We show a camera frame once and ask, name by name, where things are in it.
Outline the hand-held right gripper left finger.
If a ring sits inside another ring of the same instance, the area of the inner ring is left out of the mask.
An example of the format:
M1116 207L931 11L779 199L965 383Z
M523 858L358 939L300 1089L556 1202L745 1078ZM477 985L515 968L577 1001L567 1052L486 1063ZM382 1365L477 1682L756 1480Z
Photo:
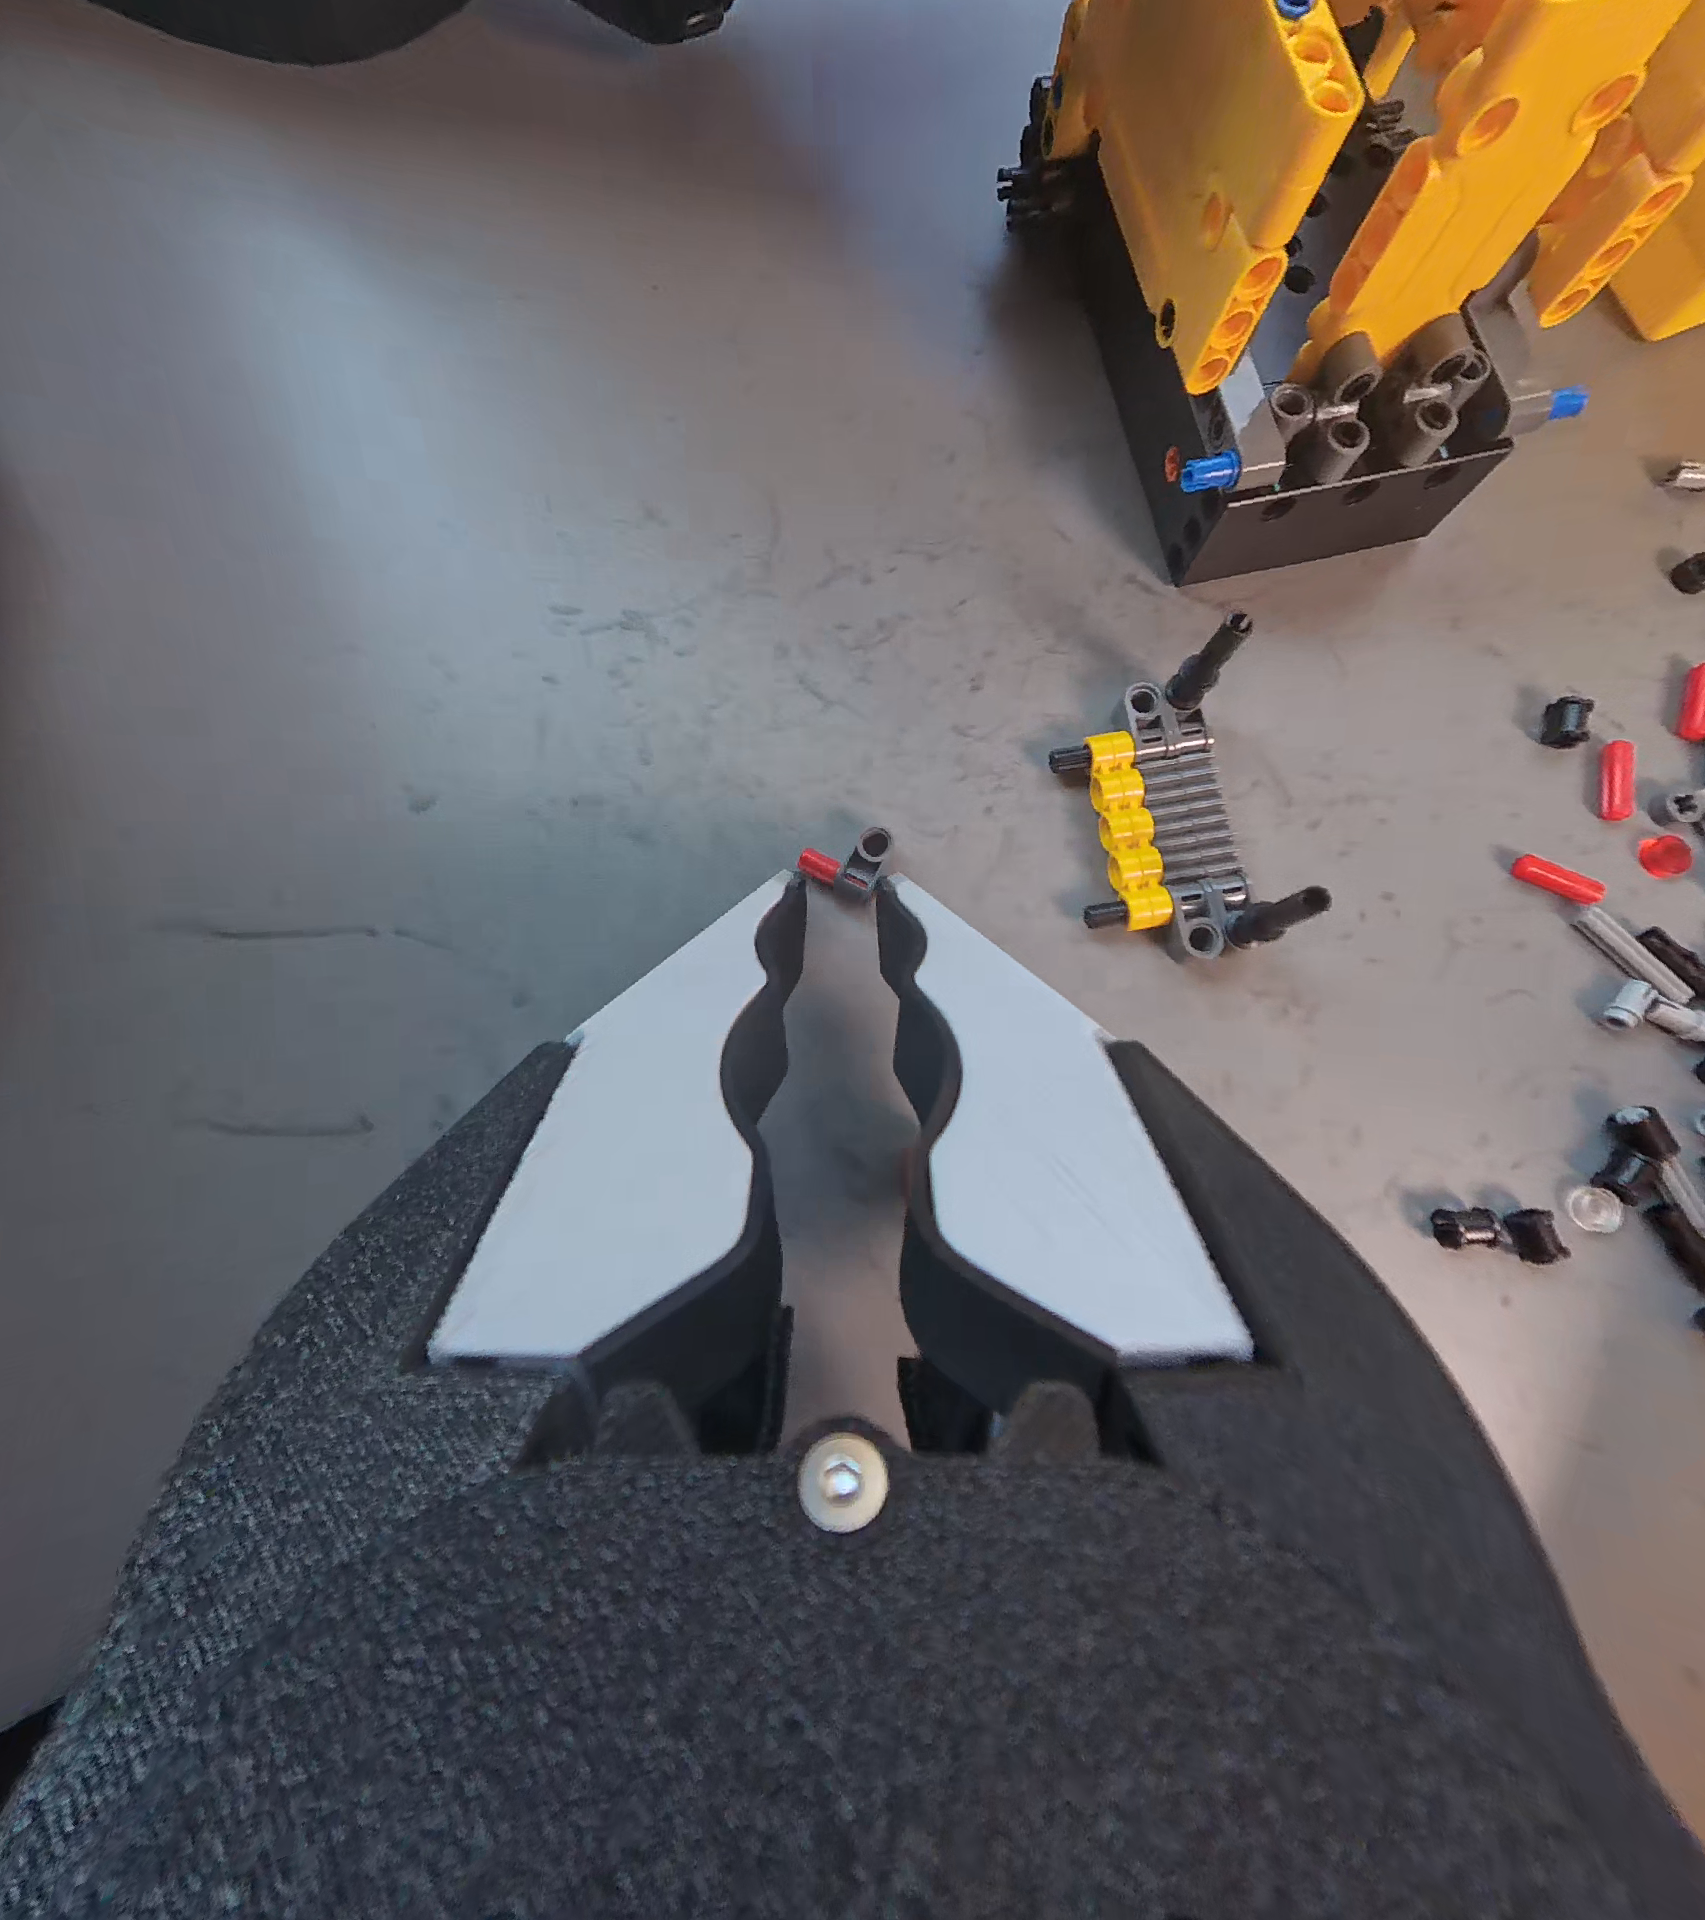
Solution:
M430 1365L664 1384L704 1404L783 1302L758 1113L787 1078L803 885L771 878L596 1010L456 1285Z

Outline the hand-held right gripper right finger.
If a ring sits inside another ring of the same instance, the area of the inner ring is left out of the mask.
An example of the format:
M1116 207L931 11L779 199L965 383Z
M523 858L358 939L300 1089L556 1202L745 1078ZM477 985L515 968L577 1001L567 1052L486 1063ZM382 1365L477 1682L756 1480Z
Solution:
M899 1302L976 1404L1249 1365L1252 1335L1116 1069L1116 1036L920 885L876 890L915 1113Z

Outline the black lego elbow connector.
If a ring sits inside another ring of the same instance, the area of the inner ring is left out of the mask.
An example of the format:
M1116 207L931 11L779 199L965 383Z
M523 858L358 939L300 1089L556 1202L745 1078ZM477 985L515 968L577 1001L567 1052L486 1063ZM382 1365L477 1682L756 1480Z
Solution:
M1621 1233L1624 1208L1661 1202L1677 1168L1677 1130L1652 1107L1606 1113L1606 1168L1566 1193L1566 1217L1588 1240Z

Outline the grey grille yellow lego subassembly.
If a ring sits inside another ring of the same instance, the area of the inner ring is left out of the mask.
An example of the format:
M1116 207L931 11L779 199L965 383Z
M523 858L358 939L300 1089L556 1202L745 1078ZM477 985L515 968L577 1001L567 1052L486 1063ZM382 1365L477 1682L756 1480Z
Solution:
M1252 623L1227 610L1167 683L1127 683L1122 729L1050 750L1050 779L1081 788L1098 819L1104 899L1081 906L1090 933L1148 933L1177 958L1221 958L1325 916L1316 885L1252 899L1221 805L1207 701L1249 632Z

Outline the yellow black lego robot build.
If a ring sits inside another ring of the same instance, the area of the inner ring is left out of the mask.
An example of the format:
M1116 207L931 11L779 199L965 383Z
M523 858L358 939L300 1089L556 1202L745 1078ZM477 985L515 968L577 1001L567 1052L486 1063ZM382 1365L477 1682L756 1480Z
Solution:
M1177 591L1400 547L1582 415L1540 333L1705 329L1705 0L1077 0L1000 207Z

